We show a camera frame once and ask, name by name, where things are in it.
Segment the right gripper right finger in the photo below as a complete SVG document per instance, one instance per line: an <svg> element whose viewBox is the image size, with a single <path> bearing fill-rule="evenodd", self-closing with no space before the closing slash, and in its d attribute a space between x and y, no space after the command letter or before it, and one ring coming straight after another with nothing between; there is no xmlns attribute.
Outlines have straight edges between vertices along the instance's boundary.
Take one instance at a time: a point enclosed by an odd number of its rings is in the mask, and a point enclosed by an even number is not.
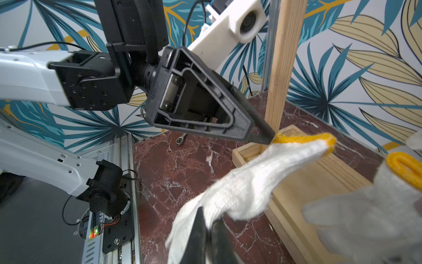
<svg viewBox="0 0 422 264"><path fill-rule="evenodd" d="M243 264L242 259L234 252L222 219L211 227L211 261L212 264Z"/></svg>

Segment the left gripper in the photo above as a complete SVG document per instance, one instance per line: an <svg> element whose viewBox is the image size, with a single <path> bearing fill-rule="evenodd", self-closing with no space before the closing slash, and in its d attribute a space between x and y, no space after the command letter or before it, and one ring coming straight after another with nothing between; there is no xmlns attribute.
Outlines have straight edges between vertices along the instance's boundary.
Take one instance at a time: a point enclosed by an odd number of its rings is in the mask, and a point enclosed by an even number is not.
<svg viewBox="0 0 422 264"><path fill-rule="evenodd" d="M134 83L145 91L148 124L199 135L237 135L237 103L252 126L243 141L269 145L275 132L243 94L186 47L166 47L155 64L138 56Z"/></svg>

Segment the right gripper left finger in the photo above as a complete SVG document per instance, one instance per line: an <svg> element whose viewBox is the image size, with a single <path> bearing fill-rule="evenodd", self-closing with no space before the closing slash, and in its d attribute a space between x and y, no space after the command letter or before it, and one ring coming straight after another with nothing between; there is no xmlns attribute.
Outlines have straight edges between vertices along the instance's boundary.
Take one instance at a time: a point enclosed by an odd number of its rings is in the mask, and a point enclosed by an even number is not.
<svg viewBox="0 0 422 264"><path fill-rule="evenodd" d="M187 246L180 264L205 264L208 231L203 207L197 210Z"/></svg>

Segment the white glove back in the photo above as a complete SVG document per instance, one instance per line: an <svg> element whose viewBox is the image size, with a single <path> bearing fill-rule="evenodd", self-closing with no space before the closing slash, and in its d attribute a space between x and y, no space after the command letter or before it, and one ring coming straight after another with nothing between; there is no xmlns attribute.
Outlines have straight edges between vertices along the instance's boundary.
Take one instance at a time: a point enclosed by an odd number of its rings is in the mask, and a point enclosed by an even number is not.
<svg viewBox="0 0 422 264"><path fill-rule="evenodd" d="M274 188L291 173L334 151L336 137L329 133L306 136L277 134L257 158L231 170L203 193L189 200L177 213L166 240L168 263L178 264L186 249L196 212L203 207L207 229L227 214L246 221L262 214Z"/></svg>

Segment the white glove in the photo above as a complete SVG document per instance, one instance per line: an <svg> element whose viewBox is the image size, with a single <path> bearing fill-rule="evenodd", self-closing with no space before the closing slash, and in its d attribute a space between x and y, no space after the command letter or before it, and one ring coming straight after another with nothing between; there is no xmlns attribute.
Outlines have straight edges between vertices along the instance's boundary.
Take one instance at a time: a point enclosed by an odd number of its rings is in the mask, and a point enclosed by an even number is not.
<svg viewBox="0 0 422 264"><path fill-rule="evenodd" d="M227 214L246 221L262 214L274 188L291 173L334 151L336 137L329 133L306 136L277 134L257 158L231 170L203 193L189 200L177 213L166 240L168 263L178 264L186 249L196 212L203 207L207 229Z"/></svg>
<svg viewBox="0 0 422 264"><path fill-rule="evenodd" d="M388 154L373 184L306 204L304 219L343 264L419 264L422 261L422 162Z"/></svg>

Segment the white glove bottom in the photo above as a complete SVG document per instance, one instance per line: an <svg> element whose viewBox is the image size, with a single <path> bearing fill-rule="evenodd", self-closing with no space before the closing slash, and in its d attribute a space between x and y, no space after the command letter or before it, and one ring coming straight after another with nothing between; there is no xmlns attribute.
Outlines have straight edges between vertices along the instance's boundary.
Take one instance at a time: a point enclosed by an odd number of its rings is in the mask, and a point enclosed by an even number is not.
<svg viewBox="0 0 422 264"><path fill-rule="evenodd" d="M422 261L422 162L388 154L373 184L306 204L304 219L343 264L419 264Z"/></svg>

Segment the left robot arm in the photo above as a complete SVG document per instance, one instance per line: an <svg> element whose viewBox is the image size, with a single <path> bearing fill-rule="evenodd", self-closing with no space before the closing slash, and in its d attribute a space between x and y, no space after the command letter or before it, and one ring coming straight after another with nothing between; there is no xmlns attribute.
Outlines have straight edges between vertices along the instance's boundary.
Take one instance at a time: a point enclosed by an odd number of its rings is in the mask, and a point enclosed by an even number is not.
<svg viewBox="0 0 422 264"><path fill-rule="evenodd" d="M96 1L107 51L1 49L1 99L106 111L146 93L146 122L156 128L268 145L275 133L216 69L266 23L260 1L208 1L211 25L190 46L172 48L161 1ZM123 215L123 171L68 153L1 123L1 168L46 182L108 218Z"/></svg>

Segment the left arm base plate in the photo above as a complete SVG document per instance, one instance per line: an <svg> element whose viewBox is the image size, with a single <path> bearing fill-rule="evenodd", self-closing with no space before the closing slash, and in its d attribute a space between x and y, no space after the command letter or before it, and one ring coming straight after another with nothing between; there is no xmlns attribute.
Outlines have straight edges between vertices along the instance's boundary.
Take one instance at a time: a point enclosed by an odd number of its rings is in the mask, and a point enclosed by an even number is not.
<svg viewBox="0 0 422 264"><path fill-rule="evenodd" d="M133 198L132 187L133 180L132 173L124 172L124 178L121 181L120 187L129 196L129 207L123 215L120 215L115 221L116 224L106 226L103 233L102 253L110 253L117 248L131 242L134 238L134 218L133 218Z"/></svg>

